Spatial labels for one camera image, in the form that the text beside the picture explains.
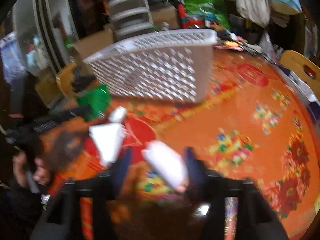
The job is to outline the person's left hand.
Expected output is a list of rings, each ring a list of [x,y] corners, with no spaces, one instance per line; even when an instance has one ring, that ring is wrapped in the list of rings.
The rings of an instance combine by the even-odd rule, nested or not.
[[[48,170],[46,163],[39,157],[34,159],[32,166],[24,152],[19,152],[13,159],[14,177],[21,187],[28,187],[27,171],[31,171],[33,180],[40,185],[47,186],[51,181],[51,172]]]

